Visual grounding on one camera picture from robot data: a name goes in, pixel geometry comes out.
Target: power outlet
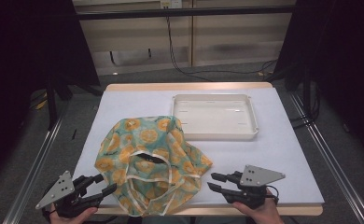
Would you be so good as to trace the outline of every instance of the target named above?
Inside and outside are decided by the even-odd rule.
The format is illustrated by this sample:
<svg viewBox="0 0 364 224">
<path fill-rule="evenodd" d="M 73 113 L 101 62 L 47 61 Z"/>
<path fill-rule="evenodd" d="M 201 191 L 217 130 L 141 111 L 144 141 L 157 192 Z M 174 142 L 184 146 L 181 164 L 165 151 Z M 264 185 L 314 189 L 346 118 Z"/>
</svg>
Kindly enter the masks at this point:
<svg viewBox="0 0 364 224">
<path fill-rule="evenodd" d="M 171 8 L 182 8 L 182 0 L 171 0 Z"/>
<path fill-rule="evenodd" d="M 160 8 L 182 8 L 182 0 L 160 0 Z"/>
<path fill-rule="evenodd" d="M 160 8 L 171 8 L 171 0 L 160 0 Z"/>
</svg>

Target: white tabletop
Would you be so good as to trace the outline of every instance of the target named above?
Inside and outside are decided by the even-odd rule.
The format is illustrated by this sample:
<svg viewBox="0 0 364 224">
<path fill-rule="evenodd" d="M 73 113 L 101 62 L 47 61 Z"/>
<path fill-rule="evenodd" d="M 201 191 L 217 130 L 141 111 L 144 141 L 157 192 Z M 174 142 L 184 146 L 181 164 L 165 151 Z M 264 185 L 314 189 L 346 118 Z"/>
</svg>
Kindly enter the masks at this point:
<svg viewBox="0 0 364 224">
<path fill-rule="evenodd" d="M 220 91 L 105 91 L 96 118 L 74 172 L 80 175 L 98 175 L 95 159 L 109 130 L 121 119 L 171 115 L 173 96 L 177 94 L 239 93 L 251 97 L 259 126 L 258 135 L 248 142 L 189 141 L 212 160 L 213 167 L 202 177 L 202 189 L 187 204 L 189 206 L 228 206 L 221 194 L 211 191 L 207 182 L 227 189 L 237 189 L 231 183 L 211 178 L 211 173 L 232 174 L 242 172 L 246 164 L 263 167 L 286 174 L 285 179 L 271 185 L 280 192 L 280 206 L 299 204 L 319 205 L 324 199 L 301 151 L 301 146 L 291 127 L 286 111 L 274 88 Z M 105 188 L 105 183 L 91 185 L 88 195 Z M 112 196 L 106 197 L 102 206 L 117 206 Z"/>
</svg>

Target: white tray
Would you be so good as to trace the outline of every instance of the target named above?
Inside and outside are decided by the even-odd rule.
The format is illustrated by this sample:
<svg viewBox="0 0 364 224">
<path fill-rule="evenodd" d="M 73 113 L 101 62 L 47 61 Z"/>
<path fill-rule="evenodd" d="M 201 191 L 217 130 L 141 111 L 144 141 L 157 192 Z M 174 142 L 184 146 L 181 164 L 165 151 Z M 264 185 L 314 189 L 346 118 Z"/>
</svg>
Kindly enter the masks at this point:
<svg viewBox="0 0 364 224">
<path fill-rule="evenodd" d="M 244 94 L 178 94 L 173 115 L 182 122 L 187 140 L 248 141 L 259 131 Z"/>
</svg>

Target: black cable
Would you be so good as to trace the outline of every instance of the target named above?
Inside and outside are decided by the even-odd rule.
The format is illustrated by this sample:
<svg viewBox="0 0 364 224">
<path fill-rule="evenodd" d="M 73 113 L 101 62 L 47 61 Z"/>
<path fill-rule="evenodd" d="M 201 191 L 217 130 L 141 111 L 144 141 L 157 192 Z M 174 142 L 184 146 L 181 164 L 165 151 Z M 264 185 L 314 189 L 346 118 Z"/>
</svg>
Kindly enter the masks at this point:
<svg viewBox="0 0 364 224">
<path fill-rule="evenodd" d="M 294 126 L 293 129 L 299 129 L 301 127 L 304 127 L 306 125 L 312 124 L 316 119 L 319 117 L 319 108 L 321 105 L 321 97 L 320 97 L 320 89 L 317 84 L 315 84 L 315 98 L 314 98 L 314 104 L 311 106 L 310 114 L 303 114 L 300 117 L 297 117 L 295 119 L 289 119 L 291 122 L 297 121 L 300 119 L 306 119 L 303 124 Z"/>
<path fill-rule="evenodd" d="M 278 61 L 278 59 L 270 60 L 270 61 L 266 62 L 266 63 L 269 63 L 266 67 L 265 67 L 266 63 L 264 63 L 264 64 L 261 66 L 261 73 L 262 73 L 262 75 L 263 75 L 262 81 L 264 81 L 264 79 L 265 79 L 265 73 L 264 73 L 264 70 L 265 70 L 266 68 L 270 67 L 271 65 L 273 65 L 273 63 L 275 63 L 276 61 Z"/>
<path fill-rule="evenodd" d="M 264 71 L 264 69 L 270 67 L 273 63 L 275 63 L 277 61 L 276 60 L 271 60 L 271 61 L 268 61 L 266 63 L 269 63 L 268 65 L 265 65 L 266 63 L 264 63 L 262 65 L 262 67 L 259 69 L 259 70 L 256 70 L 256 71 L 251 71 L 251 72 L 237 72 L 237 71 L 215 71 L 215 70 L 202 70 L 202 71 L 196 71 L 196 72 L 186 72 L 186 71 L 183 71 L 182 69 L 180 69 L 176 63 L 176 60 L 175 60 L 175 55 L 174 55 L 174 47 L 173 47 L 173 39 L 171 38 L 171 24 L 170 24 L 170 18 L 169 17 L 166 17 L 166 20 L 167 20 L 167 27 L 168 27 L 168 38 L 169 38 L 169 43 L 170 43 L 170 55 L 171 55 L 171 61 L 173 63 L 173 66 L 174 68 L 186 75 L 186 76 L 190 76 L 190 77 L 196 77 L 196 78 L 199 78 L 199 79 L 202 79 L 202 80 L 206 80 L 206 81 L 210 81 L 210 82 L 213 82 L 213 80 L 211 79 L 208 79 L 208 78 L 205 78 L 205 77 L 197 77 L 197 76 L 194 76 L 194 74 L 199 74 L 199 73 L 234 73 L 234 74 L 244 74 L 244 75 L 248 75 L 248 74 L 255 74 L 255 73 L 258 73 L 258 72 L 261 72 L 261 71 Z"/>
<path fill-rule="evenodd" d="M 278 191 L 278 189 L 276 187 L 271 186 L 271 185 L 267 185 L 267 188 L 275 189 L 275 192 L 277 192 L 276 197 L 278 198 L 278 196 L 280 195 L 280 193 L 279 193 L 279 191 Z"/>
</svg>

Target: crumpled fabric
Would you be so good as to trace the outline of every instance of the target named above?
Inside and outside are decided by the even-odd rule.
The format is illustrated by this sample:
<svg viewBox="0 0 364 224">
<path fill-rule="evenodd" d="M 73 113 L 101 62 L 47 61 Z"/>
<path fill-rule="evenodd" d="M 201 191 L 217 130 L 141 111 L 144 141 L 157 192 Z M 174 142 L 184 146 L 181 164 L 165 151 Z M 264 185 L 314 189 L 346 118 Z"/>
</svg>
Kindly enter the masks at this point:
<svg viewBox="0 0 364 224">
<path fill-rule="evenodd" d="M 212 162 L 185 141 L 173 116 L 122 119 L 107 134 L 95 168 L 132 217 L 161 215 L 191 199 Z"/>
</svg>

